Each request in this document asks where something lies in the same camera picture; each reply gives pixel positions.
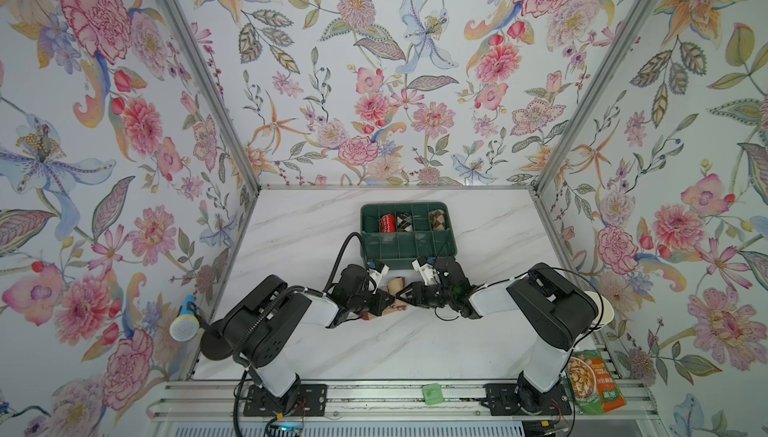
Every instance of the orange lily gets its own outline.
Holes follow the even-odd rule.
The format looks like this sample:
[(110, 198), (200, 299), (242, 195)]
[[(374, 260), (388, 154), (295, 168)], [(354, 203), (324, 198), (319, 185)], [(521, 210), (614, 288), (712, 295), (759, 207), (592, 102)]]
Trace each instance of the orange lily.
[(277, 135), (277, 144), (275, 145), (275, 148), (272, 150), (272, 153), (274, 154), (275, 151), (277, 150), (277, 147), (280, 146), (280, 141), (282, 140), (282, 137), (280, 135), (280, 129), (288, 130), (289, 132), (293, 132), (294, 134), (298, 134), (298, 135), (308, 135), (308, 134), (305, 132), (299, 132), (298, 130), (293, 130), (292, 128), (286, 125), (288, 122), (295, 120), (295, 118), (277, 120), (277, 109), (275, 108), (275, 103), (272, 101), (272, 96), (270, 96), (269, 94), (267, 94), (267, 96), (270, 98), (270, 106), (272, 107), (272, 121), (267, 125), (260, 126), (259, 128), (257, 128), (256, 131), (254, 132), (254, 138), (250, 140), (248, 145), (253, 144), (254, 140), (256, 139), (256, 137), (259, 136), (261, 132), (264, 132), (264, 133), (266, 133), (267, 131), (269, 131), (270, 133), (274, 132), (275, 135)]
[(576, 164), (576, 166), (580, 166), (580, 165), (582, 166), (579, 170), (574, 170), (571, 173), (584, 172), (585, 170), (587, 170), (589, 168), (591, 163), (594, 162), (594, 166), (598, 170), (598, 180), (600, 180), (600, 186), (605, 188), (605, 185), (603, 184), (603, 176), (600, 173), (600, 160), (602, 160), (603, 162), (606, 162), (608, 165), (610, 165), (611, 163), (609, 162), (609, 160), (607, 158), (605, 158), (600, 153), (600, 151), (603, 150), (603, 148), (608, 144), (608, 142), (610, 141), (610, 138), (614, 135), (614, 133), (616, 132), (616, 129), (618, 129), (618, 128), (619, 128), (619, 125), (617, 123), (617, 125), (614, 127), (613, 131), (610, 132), (610, 135), (608, 136), (608, 138), (605, 139), (605, 141), (602, 144), (600, 144), (600, 146), (598, 148), (596, 148), (596, 149), (593, 149), (589, 145), (581, 144), (580, 146), (577, 146), (576, 148), (571, 150), (571, 152), (575, 152), (576, 150), (581, 149), (581, 156), (584, 156), (584, 157), (587, 158), (587, 160), (585, 160), (584, 162)]

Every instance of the snack package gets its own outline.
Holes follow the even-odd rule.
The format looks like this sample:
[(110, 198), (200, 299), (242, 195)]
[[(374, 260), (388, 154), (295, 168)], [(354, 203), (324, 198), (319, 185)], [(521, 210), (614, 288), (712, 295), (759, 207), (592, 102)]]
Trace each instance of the snack package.
[(604, 414), (627, 404), (599, 351), (573, 353), (568, 361), (568, 374), (576, 403), (585, 414)]

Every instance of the black cable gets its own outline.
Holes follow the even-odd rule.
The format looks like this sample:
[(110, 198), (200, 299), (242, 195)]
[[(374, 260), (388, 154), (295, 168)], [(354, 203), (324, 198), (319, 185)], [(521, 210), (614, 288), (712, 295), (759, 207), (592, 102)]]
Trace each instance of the black cable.
[(437, 307), (435, 307), (435, 317), (437, 317), (438, 319), (442, 320), (443, 322), (453, 322), (453, 321), (454, 321), (454, 320), (456, 320), (458, 317), (460, 317), (460, 315), (459, 315), (459, 316), (456, 316), (456, 317), (454, 317), (453, 319), (444, 319), (443, 317), (440, 317), (439, 315), (437, 315)]
[(331, 285), (333, 284), (333, 279), (336, 278), (336, 270), (339, 269), (339, 264), (341, 263), (341, 258), (344, 255), (344, 251), (346, 250), (347, 244), (350, 243), (350, 240), (352, 240), (352, 237), (357, 237), (357, 240), (360, 240), (360, 249), (362, 250), (362, 258), (366, 262), (368, 262), (368, 256), (366, 255), (366, 245), (362, 242), (362, 236), (358, 232), (352, 232), (350, 235), (346, 236), (346, 240), (344, 240), (344, 243), (341, 245), (341, 249), (339, 250), (339, 255), (336, 257), (336, 263), (333, 264), (333, 270), (331, 270), (331, 275), (328, 277), (328, 282), (326, 282), (326, 286), (323, 287), (323, 292), (328, 292), (328, 289), (331, 288)]

